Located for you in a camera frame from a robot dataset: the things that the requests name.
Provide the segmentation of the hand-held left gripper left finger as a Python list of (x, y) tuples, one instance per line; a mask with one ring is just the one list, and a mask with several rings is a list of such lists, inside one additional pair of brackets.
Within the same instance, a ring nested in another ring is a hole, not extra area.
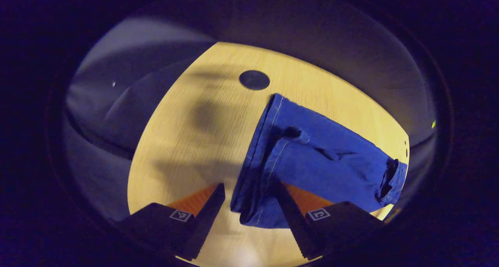
[(222, 183), (168, 205), (150, 203), (115, 225), (141, 246), (161, 255), (197, 258), (226, 198)]

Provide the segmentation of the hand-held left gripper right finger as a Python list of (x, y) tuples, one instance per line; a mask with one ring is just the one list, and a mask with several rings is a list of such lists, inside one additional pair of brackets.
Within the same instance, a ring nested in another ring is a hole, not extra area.
[(274, 182), (272, 193), (308, 260), (338, 256), (369, 240), (385, 226), (349, 201), (332, 203), (285, 182)]

